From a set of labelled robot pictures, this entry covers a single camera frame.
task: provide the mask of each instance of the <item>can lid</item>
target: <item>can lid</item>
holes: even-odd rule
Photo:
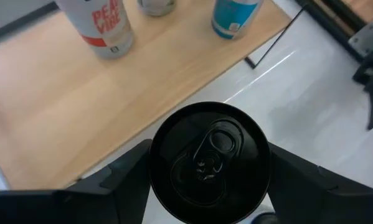
[[[149,157],[154,192],[186,223],[239,221],[259,205],[270,180],[264,134],[223,103],[175,112],[157,131]]]

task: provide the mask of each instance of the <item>wooden table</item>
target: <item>wooden table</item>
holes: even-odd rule
[[[213,0],[164,17],[125,6],[130,52],[100,60],[62,12],[0,44],[0,167],[12,189],[62,188],[285,28],[265,0],[246,36],[210,26]]]
[[[373,19],[373,0],[342,0],[365,22]]]

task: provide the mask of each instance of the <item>silver can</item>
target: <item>silver can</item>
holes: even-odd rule
[[[150,16],[163,16],[175,8],[175,0],[138,0],[142,11]]]
[[[122,0],[55,0],[84,41],[103,58],[130,49],[133,33]]]

